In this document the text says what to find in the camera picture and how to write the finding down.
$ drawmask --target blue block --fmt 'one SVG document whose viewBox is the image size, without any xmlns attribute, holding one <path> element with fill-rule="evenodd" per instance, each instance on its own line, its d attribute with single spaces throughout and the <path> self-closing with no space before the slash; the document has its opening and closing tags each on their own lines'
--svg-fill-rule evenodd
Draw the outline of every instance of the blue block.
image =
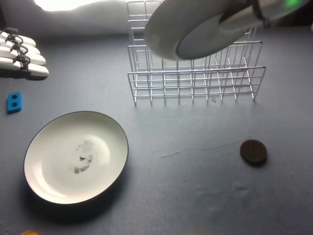
<svg viewBox="0 0 313 235">
<path fill-rule="evenodd" d="M 8 95 L 8 114 L 17 113 L 22 110 L 22 94 L 20 92 Z"/>
</svg>

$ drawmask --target metal dish rack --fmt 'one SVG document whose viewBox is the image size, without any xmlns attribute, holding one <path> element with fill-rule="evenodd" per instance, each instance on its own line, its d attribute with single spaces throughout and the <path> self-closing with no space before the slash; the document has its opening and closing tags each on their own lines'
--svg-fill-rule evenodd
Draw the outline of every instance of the metal dish rack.
<svg viewBox="0 0 313 235">
<path fill-rule="evenodd" d="M 138 98 L 166 99 L 191 97 L 233 96 L 249 94 L 255 100 L 261 86 L 265 67 L 257 67 L 262 42 L 254 41 L 256 28 L 223 50 L 197 60 L 167 61 L 149 50 L 143 30 L 153 11 L 162 0 L 127 2 L 131 45 L 128 54 L 132 72 L 128 73 L 135 105 Z"/>
</svg>

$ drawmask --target wire rack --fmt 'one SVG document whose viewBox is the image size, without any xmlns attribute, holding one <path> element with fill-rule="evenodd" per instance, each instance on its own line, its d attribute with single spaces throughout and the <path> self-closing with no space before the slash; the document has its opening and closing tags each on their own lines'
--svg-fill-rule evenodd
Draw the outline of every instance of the wire rack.
<svg viewBox="0 0 313 235">
<path fill-rule="evenodd" d="M 139 98 L 180 99 L 196 96 L 225 96 L 249 94 L 255 100 L 262 83 L 265 67 L 257 67 L 262 42 L 254 41 L 256 28 L 223 50 L 197 60 L 167 61 L 145 45 L 143 30 L 162 0 L 127 2 L 131 45 L 128 54 L 132 72 L 128 73 L 135 105 Z"/>
</svg>

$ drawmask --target green led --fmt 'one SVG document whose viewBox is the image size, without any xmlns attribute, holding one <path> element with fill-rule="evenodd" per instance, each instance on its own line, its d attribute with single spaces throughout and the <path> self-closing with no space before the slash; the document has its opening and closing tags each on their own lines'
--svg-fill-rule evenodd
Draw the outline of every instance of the green led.
<svg viewBox="0 0 313 235">
<path fill-rule="evenodd" d="M 286 7 L 294 7 L 299 5 L 302 2 L 302 0 L 286 0 Z"/>
</svg>

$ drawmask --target white plate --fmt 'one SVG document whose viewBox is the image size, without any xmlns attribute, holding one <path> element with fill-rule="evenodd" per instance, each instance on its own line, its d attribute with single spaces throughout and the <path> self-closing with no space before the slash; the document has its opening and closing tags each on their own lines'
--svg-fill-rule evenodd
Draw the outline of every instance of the white plate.
<svg viewBox="0 0 313 235">
<path fill-rule="evenodd" d="M 26 152 L 24 171 L 38 196 L 73 204 L 105 191 L 127 158 L 127 137 L 115 120 L 101 113 L 76 112 L 39 131 Z"/>
<path fill-rule="evenodd" d="M 219 26 L 226 10 L 242 0 L 165 0 L 150 17 L 144 33 L 149 48 L 170 60 L 211 55 L 238 40 L 246 31 Z"/>
</svg>

